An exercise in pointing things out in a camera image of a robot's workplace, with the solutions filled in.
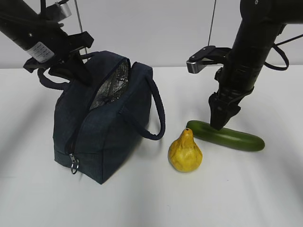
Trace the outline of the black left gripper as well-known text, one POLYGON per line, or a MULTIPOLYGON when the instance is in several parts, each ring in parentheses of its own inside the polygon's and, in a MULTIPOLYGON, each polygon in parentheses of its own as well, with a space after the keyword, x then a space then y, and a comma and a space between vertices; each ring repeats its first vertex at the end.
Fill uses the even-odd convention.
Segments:
POLYGON ((36 42, 26 52, 31 56, 23 68, 32 73, 36 69, 48 69, 51 76, 77 80, 84 85, 91 85, 91 75, 78 52, 90 48, 94 38, 87 32, 68 35, 61 40, 50 39, 36 42))

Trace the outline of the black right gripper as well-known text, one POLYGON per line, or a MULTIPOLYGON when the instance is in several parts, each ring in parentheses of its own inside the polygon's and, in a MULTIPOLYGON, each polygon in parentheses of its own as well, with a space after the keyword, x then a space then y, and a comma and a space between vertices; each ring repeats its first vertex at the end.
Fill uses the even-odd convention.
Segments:
POLYGON ((227 122, 241 110, 240 101, 250 95, 254 87, 248 91, 238 91, 228 88, 218 89, 208 99, 211 117, 210 126, 221 130, 227 122))

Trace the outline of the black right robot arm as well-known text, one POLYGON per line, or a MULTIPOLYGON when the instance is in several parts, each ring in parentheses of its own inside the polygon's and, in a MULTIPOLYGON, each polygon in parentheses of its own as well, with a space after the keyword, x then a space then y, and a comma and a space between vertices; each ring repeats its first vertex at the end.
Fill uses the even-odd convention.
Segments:
POLYGON ((251 94, 275 40, 288 24, 303 22, 301 0, 242 0, 242 21, 223 67, 215 75, 218 91, 209 97, 210 125, 222 129, 251 94))

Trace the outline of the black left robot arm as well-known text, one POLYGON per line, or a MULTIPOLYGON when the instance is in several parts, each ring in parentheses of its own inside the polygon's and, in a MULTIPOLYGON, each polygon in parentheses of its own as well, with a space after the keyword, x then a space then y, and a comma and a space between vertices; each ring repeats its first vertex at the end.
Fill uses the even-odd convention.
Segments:
POLYGON ((93 81, 80 51, 90 48, 94 42, 88 32, 68 35, 63 31, 62 20, 71 15, 66 0, 59 0, 47 6, 40 2, 40 13, 36 13, 23 0, 2 0, 0 2, 0 31, 30 55, 23 65, 32 73, 37 72, 42 85, 62 90, 65 83, 54 83, 45 76, 66 80, 77 80, 84 85, 93 81))

